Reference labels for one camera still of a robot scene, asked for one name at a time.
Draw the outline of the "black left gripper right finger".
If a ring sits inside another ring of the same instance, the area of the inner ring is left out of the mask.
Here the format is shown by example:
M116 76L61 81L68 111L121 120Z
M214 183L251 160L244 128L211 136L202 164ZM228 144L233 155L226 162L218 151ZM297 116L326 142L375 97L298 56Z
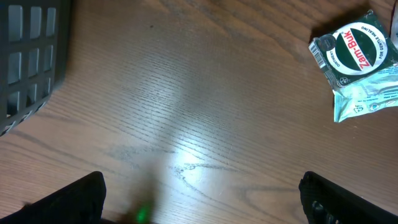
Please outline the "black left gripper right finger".
M397 215L368 202L315 172L307 171L298 189L309 224L397 223Z

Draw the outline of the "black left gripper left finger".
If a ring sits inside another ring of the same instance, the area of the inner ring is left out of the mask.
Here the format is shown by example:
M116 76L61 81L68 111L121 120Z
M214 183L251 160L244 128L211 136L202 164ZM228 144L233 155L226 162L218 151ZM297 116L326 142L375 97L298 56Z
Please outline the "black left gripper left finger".
M1 224L99 224L105 197L103 174L94 171L1 218Z

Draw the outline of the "teal snack packet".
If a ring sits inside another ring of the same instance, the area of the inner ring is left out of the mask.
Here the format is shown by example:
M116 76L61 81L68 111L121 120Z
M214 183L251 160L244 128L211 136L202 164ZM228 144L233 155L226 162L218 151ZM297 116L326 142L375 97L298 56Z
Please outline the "teal snack packet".
M334 92L334 122L397 106L397 65L381 70L346 92Z

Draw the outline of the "green Zam-Buk tin box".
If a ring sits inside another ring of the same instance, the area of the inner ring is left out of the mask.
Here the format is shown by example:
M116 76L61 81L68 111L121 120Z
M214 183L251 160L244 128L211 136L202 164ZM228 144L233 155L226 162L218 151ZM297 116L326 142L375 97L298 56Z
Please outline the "green Zam-Buk tin box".
M333 91L346 90L397 63L397 49L372 10L313 38L308 49Z

